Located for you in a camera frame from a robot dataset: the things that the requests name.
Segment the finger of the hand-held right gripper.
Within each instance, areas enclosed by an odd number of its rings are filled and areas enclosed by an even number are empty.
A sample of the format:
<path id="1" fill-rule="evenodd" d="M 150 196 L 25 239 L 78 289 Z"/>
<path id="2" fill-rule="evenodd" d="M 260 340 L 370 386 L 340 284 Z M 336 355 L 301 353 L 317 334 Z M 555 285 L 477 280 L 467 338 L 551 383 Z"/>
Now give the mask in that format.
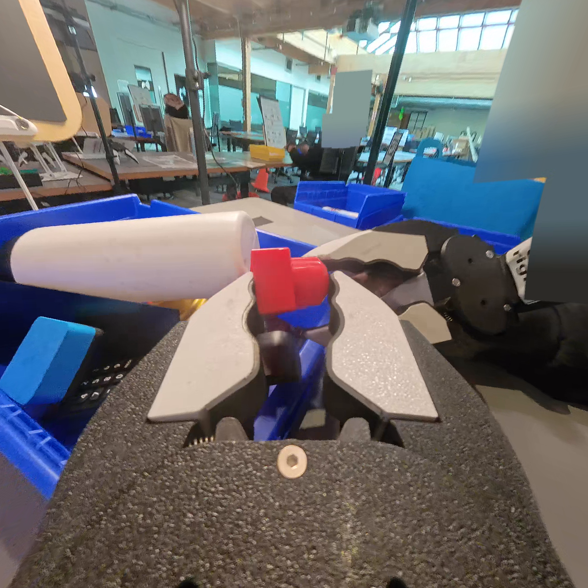
<path id="1" fill-rule="evenodd" d="M 429 255 L 422 235 L 367 230 L 331 240 L 303 255 L 319 259 L 329 271 L 360 270 L 374 264 L 420 272 Z"/>
<path id="2" fill-rule="evenodd" d="M 411 323 L 431 344 L 452 340 L 447 320 L 434 308 L 425 273 L 404 281 L 381 299 L 396 312 L 400 320 Z"/>

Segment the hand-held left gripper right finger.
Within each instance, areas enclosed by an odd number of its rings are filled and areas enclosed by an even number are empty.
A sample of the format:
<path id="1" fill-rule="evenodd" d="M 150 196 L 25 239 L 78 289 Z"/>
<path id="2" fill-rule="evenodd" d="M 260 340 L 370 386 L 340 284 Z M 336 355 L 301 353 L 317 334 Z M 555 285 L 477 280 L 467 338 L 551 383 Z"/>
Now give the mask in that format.
<path id="1" fill-rule="evenodd" d="M 397 314 L 341 271 L 330 276 L 325 409 L 372 433 L 392 420 L 433 423 L 439 413 Z"/>

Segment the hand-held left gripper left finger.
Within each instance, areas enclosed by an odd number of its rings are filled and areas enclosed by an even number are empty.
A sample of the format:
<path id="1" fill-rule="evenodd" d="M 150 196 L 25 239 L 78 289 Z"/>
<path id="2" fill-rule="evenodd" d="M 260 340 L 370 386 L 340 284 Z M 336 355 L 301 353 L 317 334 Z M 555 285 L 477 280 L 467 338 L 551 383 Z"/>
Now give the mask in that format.
<path id="1" fill-rule="evenodd" d="M 204 436 L 225 417 L 254 435 L 268 397 L 260 345 L 263 322 L 248 272 L 211 297 L 187 321 L 147 413 L 150 423 L 197 423 Z"/>

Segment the red toy building block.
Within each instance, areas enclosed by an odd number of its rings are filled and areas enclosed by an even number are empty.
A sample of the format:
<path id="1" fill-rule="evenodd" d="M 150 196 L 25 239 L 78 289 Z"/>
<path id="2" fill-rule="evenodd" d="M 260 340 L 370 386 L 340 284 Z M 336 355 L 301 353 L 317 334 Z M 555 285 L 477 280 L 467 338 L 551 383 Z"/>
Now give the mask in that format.
<path id="1" fill-rule="evenodd" d="M 285 247 L 251 252 L 256 305 L 261 315 L 281 315 L 320 305 L 330 276 L 316 256 L 293 258 Z"/>

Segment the yellow tape roll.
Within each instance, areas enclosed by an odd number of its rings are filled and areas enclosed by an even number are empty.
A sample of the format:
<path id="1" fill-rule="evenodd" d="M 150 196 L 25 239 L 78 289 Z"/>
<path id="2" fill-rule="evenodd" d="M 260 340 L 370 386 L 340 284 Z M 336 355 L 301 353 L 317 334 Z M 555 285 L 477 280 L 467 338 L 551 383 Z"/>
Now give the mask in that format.
<path id="1" fill-rule="evenodd" d="M 180 321 L 186 321 L 206 302 L 206 299 L 178 299 L 150 302 L 149 304 L 152 306 L 176 310 L 179 312 Z"/>

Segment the black plastic piece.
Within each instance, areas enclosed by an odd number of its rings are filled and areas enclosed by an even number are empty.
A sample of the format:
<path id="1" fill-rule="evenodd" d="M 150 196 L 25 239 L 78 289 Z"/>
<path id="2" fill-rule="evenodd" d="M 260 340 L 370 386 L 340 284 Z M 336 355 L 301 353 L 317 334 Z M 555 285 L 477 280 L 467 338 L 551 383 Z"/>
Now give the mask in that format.
<path id="1" fill-rule="evenodd" d="M 302 377 L 298 340 L 290 332 L 274 330 L 256 336 L 268 386 L 292 384 Z"/>

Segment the blue corrugated plastic tote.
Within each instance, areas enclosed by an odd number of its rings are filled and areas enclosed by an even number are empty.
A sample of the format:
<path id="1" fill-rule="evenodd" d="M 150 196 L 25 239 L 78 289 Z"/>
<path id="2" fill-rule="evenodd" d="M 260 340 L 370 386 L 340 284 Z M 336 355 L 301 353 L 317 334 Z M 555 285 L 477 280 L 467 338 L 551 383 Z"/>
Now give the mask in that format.
<path id="1" fill-rule="evenodd" d="M 419 143 L 404 178 L 402 215 L 500 233 L 532 236 L 545 183 L 536 179 L 474 182 L 473 162 L 444 158 L 434 139 Z"/>

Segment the black remote control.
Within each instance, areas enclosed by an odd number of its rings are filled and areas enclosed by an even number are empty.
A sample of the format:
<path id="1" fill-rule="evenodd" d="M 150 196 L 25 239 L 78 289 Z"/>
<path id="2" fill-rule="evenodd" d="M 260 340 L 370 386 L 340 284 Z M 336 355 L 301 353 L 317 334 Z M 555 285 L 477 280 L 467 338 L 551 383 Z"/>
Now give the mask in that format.
<path id="1" fill-rule="evenodd" d="M 97 335 L 63 400 L 59 414 L 95 410 L 123 378 L 179 322 L 180 312 L 145 303 L 98 299 L 77 312 Z"/>

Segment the white plastic cup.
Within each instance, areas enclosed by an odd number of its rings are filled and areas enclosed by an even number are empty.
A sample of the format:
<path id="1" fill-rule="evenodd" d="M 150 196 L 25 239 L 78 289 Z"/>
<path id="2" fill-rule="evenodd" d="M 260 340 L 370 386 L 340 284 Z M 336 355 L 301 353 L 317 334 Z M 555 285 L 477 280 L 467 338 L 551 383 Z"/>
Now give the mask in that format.
<path id="1" fill-rule="evenodd" d="M 242 211 L 35 228 L 1 247 L 1 280 L 129 302 L 208 299 L 259 249 Z"/>

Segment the black pole stand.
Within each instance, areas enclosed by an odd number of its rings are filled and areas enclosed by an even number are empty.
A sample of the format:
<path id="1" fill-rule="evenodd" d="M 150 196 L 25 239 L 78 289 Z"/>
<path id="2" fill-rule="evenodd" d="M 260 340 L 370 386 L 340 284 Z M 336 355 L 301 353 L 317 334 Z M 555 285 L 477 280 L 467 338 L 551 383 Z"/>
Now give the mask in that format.
<path id="1" fill-rule="evenodd" d="M 194 146 L 196 163 L 198 166 L 198 178 L 202 205 L 210 204 L 208 168 L 206 165 L 206 135 L 203 128 L 201 105 L 198 90 L 200 87 L 200 75 L 196 59 L 192 24 L 190 20 L 189 1 L 175 1 L 176 11 L 179 16 L 179 26 L 182 36 L 183 53 L 186 65 L 186 87 L 189 99 L 190 113 L 194 133 Z"/>
<path id="2" fill-rule="evenodd" d="M 380 100 L 376 126 L 371 136 L 372 144 L 371 150 L 369 152 L 367 166 L 364 171 L 364 185 L 371 185 L 371 181 L 373 180 L 373 174 L 376 169 L 376 164 L 378 163 L 380 147 L 383 142 L 383 135 L 387 125 L 390 107 L 392 104 L 394 91 L 396 89 L 396 84 L 401 69 L 401 63 L 405 55 L 406 44 L 410 34 L 410 28 L 415 17 L 417 4 L 418 1 L 406 1 L 405 6 L 403 8 L 403 12 L 401 14 L 400 27 L 396 39 L 396 45 L 394 48 L 392 60 L 388 71 L 384 93 L 382 99 Z"/>

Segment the white sign board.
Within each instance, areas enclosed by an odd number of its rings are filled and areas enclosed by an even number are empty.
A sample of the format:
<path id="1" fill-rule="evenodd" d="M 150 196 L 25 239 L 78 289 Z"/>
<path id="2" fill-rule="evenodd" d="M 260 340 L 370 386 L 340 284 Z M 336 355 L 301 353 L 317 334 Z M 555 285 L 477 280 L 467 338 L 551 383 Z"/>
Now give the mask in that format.
<path id="1" fill-rule="evenodd" d="M 262 116 L 265 145 L 277 149 L 284 148 L 287 139 L 279 101 L 259 96 L 258 104 Z"/>

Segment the light blue foam block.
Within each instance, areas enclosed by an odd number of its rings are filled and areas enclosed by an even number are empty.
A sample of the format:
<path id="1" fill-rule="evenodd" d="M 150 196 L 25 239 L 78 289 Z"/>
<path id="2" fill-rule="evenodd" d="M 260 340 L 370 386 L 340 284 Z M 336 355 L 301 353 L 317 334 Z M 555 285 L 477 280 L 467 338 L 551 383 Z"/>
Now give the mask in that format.
<path id="1" fill-rule="evenodd" d="M 22 406 L 60 403 L 102 334 L 88 325 L 37 318 L 1 375 L 1 392 Z"/>

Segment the wooden work table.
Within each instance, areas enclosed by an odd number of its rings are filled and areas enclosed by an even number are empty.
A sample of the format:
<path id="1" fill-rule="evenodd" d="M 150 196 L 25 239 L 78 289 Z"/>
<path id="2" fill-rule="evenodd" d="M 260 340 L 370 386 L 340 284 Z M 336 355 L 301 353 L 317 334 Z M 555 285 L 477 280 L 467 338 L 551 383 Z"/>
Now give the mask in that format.
<path id="1" fill-rule="evenodd" d="M 114 181 L 111 168 L 103 153 L 64 152 L 62 157 L 72 165 L 80 167 L 98 176 Z M 282 160 L 265 162 L 251 157 L 249 152 L 221 153 L 206 155 L 206 173 L 208 176 L 231 175 L 237 179 L 241 175 L 249 177 L 252 171 L 261 168 L 292 167 L 291 158 L 286 155 Z M 198 176 L 199 170 L 195 157 L 185 152 L 141 152 L 133 157 L 120 155 L 115 160 L 115 169 L 120 181 L 128 182 L 139 179 L 180 178 Z"/>

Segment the white light bar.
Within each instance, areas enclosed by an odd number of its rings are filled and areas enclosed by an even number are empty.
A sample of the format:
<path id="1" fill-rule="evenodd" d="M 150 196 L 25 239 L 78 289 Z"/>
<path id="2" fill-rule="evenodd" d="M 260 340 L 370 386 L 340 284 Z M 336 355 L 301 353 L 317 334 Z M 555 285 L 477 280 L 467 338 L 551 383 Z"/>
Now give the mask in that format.
<path id="1" fill-rule="evenodd" d="M 1 115 L 1 140 L 8 137 L 35 136 L 38 129 L 35 124 L 17 115 Z"/>

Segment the black board wooden rim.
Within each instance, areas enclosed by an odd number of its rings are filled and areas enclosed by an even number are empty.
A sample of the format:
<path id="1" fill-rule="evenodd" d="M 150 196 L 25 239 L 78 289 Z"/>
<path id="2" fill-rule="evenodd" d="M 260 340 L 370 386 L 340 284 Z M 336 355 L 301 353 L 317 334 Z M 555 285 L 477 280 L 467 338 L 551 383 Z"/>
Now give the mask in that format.
<path id="1" fill-rule="evenodd" d="M 1 115 L 36 125 L 16 143 L 61 142 L 82 126 L 82 109 L 39 1 L 1 1 Z"/>

